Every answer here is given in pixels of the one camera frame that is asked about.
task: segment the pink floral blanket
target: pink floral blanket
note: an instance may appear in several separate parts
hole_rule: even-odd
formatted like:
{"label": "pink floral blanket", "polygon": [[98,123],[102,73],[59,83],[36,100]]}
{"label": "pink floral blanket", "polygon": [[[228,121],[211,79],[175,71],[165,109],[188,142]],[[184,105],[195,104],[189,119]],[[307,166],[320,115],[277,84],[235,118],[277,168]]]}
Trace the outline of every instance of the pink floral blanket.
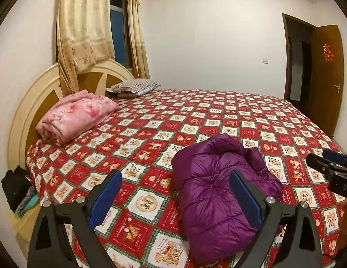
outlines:
{"label": "pink floral blanket", "polygon": [[83,90],[57,102],[38,122],[36,130],[44,141],[63,144],[99,125],[119,109],[108,97]]}

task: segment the window frame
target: window frame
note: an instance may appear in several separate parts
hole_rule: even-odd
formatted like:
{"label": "window frame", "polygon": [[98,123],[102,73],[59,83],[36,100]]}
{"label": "window frame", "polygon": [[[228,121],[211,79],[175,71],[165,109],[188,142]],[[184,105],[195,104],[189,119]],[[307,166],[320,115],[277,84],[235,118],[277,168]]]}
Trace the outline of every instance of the window frame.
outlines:
{"label": "window frame", "polygon": [[114,10],[117,12],[121,12],[124,14],[124,42],[125,42],[125,51],[126,51],[126,57],[127,57],[127,63],[128,65],[124,65],[124,67],[129,70],[130,72],[133,71],[133,60],[132,60],[132,50],[131,50],[131,43],[130,43],[130,34],[129,34],[129,20],[128,20],[128,0],[123,0],[123,8],[110,5],[110,10]]}

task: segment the curtain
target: curtain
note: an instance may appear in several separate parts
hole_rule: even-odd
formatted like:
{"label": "curtain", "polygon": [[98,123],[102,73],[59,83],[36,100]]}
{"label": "curtain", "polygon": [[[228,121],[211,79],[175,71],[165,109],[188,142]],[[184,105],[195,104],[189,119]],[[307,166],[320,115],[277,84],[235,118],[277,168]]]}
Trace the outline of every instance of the curtain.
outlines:
{"label": "curtain", "polygon": [[114,59],[110,1],[60,0],[57,44],[63,95],[78,92],[78,73]]}
{"label": "curtain", "polygon": [[128,20],[134,76],[136,78],[150,78],[140,15],[140,0],[128,0]]}

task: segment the silver screw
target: silver screw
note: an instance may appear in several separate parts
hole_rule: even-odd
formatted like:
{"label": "silver screw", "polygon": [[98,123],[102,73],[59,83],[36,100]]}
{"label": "silver screw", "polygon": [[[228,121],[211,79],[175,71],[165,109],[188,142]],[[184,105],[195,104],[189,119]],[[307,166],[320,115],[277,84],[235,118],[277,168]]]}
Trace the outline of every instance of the silver screw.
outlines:
{"label": "silver screw", "polygon": [[273,198],[273,197],[267,197],[265,200],[267,201],[267,203],[270,203],[270,204],[275,203],[275,198]]}
{"label": "silver screw", "polygon": [[81,204],[81,203],[85,202],[85,196],[81,195],[81,196],[77,197],[76,198],[76,202],[78,204]]}
{"label": "silver screw", "polygon": [[51,204],[52,204],[52,202],[50,200],[46,200],[42,206],[49,207]]}
{"label": "silver screw", "polygon": [[309,204],[308,204],[306,201],[301,201],[301,202],[300,202],[300,205],[301,205],[302,207],[304,207],[304,208],[309,207]]}

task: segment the door handle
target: door handle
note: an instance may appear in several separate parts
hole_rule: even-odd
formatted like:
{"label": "door handle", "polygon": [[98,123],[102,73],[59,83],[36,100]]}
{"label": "door handle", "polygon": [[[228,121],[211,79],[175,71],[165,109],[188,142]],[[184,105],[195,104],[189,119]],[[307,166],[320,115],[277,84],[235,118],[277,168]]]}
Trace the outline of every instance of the door handle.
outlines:
{"label": "door handle", "polygon": [[334,86],[337,87],[337,93],[339,94],[340,93],[340,84],[334,85]]}

